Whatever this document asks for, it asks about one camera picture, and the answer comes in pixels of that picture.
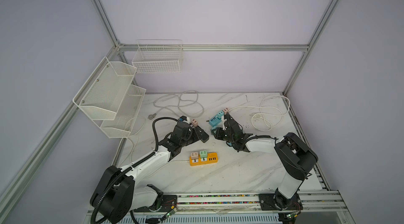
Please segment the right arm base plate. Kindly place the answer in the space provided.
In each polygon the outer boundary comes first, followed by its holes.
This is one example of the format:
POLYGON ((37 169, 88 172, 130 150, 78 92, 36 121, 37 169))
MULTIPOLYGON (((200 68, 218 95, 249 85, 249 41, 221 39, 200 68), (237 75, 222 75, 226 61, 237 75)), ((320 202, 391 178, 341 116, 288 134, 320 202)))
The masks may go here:
POLYGON ((260 193, 258 195, 261 210, 302 210, 303 205, 298 193, 287 199, 280 193, 260 193))

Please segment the orange power strip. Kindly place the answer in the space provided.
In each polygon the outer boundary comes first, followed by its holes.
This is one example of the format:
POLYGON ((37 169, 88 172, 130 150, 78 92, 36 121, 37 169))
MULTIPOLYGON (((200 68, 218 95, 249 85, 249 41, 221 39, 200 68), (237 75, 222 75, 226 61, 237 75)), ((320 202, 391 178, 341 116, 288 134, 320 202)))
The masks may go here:
POLYGON ((189 158, 189 163, 191 167, 195 166, 202 166, 202 165, 210 165, 210 164, 216 164, 218 163, 218 154, 216 152, 208 152, 207 157, 201 158, 199 157, 198 159, 192 159, 191 157, 189 158))

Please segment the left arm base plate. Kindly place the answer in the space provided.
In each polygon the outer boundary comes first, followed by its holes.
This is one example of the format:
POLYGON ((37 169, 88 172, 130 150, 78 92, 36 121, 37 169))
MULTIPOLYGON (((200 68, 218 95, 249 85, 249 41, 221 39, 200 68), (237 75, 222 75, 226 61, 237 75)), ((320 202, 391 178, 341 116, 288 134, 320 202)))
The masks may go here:
POLYGON ((151 206, 137 208, 133 212, 168 212, 172 206, 177 204, 177 200, 176 195, 163 195, 157 198, 151 206))

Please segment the black power strip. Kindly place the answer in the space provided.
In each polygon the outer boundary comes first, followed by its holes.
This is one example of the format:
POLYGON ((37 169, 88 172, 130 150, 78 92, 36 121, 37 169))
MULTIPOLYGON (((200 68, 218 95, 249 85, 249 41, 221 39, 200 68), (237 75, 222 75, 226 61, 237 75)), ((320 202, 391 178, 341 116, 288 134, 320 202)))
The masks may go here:
POLYGON ((206 143, 209 140, 208 133, 201 127, 197 126, 193 130, 194 130, 193 132, 194 142, 201 141, 203 143, 206 143))

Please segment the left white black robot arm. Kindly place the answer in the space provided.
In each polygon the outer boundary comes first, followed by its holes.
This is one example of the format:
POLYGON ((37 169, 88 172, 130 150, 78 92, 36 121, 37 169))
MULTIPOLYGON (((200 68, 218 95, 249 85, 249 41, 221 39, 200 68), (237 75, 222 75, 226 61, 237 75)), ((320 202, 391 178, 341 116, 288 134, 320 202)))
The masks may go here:
POLYGON ((196 120, 181 116, 174 119, 176 125, 173 131, 159 140, 156 123, 160 120, 155 119, 151 125, 155 148, 149 154, 129 165, 112 165, 104 171, 90 199, 90 205, 94 208, 90 218, 92 224, 101 224, 107 220, 116 224, 128 212, 138 208, 158 210, 164 193, 154 185, 137 187, 137 184, 172 161, 182 148, 198 141, 205 143, 209 139, 196 120))

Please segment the green plug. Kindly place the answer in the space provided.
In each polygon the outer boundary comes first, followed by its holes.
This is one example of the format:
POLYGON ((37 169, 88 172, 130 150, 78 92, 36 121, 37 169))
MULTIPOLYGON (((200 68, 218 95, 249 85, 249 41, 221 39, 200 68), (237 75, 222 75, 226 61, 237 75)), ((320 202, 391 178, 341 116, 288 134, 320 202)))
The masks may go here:
POLYGON ((202 151, 199 152, 199 156, 200 156, 201 159, 207 158, 208 152, 206 150, 202 150, 202 151))

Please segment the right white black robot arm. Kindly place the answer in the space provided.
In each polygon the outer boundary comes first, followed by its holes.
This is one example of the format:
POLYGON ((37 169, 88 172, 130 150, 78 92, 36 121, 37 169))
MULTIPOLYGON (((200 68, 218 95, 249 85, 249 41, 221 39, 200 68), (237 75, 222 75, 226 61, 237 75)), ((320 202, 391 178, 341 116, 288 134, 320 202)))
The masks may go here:
POLYGON ((230 115, 221 111, 208 120, 211 134, 217 140, 237 152, 264 152, 277 154, 286 173, 277 187, 273 205, 279 210, 287 209, 297 199, 297 191, 311 175, 318 162, 316 153, 295 133, 289 132, 282 139, 270 135, 245 133, 243 127, 230 115))

